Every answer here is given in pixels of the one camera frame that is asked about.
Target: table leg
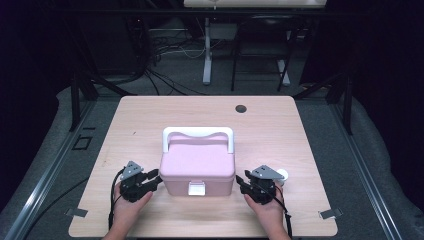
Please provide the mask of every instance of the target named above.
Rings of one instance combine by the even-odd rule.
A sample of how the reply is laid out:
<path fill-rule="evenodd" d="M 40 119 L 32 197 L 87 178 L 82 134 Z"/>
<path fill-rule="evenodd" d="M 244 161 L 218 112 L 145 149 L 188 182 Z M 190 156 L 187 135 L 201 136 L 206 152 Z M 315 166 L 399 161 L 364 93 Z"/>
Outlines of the table leg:
<path fill-rule="evenodd" d="M 203 84 L 209 85 L 211 83 L 212 71 L 212 53 L 211 53 L 211 36 L 209 18 L 205 19 L 205 68 L 203 70 Z"/>
<path fill-rule="evenodd" d="M 285 66 L 284 60 L 278 60 L 277 64 L 278 64 L 278 70 L 282 72 Z M 287 73 L 287 71 L 283 78 L 283 86 L 286 86 L 286 87 L 290 86 L 290 79 L 289 79 L 289 74 Z"/>

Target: box handle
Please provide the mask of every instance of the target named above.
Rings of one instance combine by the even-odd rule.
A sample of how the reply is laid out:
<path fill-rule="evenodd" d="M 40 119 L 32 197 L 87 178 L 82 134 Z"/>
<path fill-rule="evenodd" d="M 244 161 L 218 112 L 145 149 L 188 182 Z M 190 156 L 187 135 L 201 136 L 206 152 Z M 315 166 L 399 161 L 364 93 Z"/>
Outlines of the box handle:
<path fill-rule="evenodd" d="M 228 153 L 234 153 L 234 133 L 229 127 L 167 127 L 163 130 L 163 152 L 168 152 L 169 134 L 182 133 L 189 137 L 207 137 L 215 133 L 225 133 L 228 137 Z"/>

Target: pink plastic box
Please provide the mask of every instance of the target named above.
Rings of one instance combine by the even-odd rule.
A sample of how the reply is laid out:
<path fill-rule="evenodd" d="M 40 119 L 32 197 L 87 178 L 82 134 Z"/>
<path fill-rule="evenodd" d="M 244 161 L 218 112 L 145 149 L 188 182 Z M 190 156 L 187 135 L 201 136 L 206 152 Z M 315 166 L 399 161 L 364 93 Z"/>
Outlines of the pink plastic box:
<path fill-rule="evenodd" d="M 159 174 L 173 196 L 227 196 L 234 177 L 234 135 L 228 127 L 168 127 Z"/>

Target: human hand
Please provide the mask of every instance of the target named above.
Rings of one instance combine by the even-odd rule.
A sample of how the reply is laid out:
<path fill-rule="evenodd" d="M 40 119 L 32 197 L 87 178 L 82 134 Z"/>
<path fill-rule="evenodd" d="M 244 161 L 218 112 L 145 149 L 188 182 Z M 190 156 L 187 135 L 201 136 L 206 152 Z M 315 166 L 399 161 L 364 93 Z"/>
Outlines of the human hand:
<path fill-rule="evenodd" d="M 125 239 L 131 227 L 137 221 L 141 209 L 149 202 L 153 196 L 153 192 L 147 192 L 142 198 L 136 202 L 129 202 L 122 198 L 119 193 L 121 183 L 115 185 L 114 199 L 114 218 L 110 231 L 103 239 Z"/>
<path fill-rule="evenodd" d="M 280 190 L 278 191 L 277 189 L 276 198 L 280 202 L 284 203 L 284 198 L 282 196 L 283 189 L 278 184 L 276 184 L 276 187 Z M 246 200 L 247 205 L 249 205 L 249 207 L 255 212 L 269 239 L 290 239 L 283 226 L 283 208 L 277 201 L 272 200 L 271 202 L 262 205 L 260 203 L 256 203 L 248 194 L 244 194 L 244 199 Z"/>

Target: black curtain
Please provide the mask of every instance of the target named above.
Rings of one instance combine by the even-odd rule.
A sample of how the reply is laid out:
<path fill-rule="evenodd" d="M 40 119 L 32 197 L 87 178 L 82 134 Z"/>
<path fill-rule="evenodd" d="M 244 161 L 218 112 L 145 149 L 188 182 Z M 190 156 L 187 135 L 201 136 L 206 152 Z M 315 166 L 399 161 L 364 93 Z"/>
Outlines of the black curtain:
<path fill-rule="evenodd" d="M 52 31 L 55 23 L 36 1 L 2 1 L 0 18 L 3 209 L 51 126 L 58 108 L 56 94 L 69 86 L 71 65 Z"/>
<path fill-rule="evenodd" d="M 324 81 L 356 58 L 353 94 L 383 137 L 392 174 L 424 210 L 422 6 L 420 0 L 328 0 L 327 11 L 372 14 L 320 22 L 301 83 Z"/>

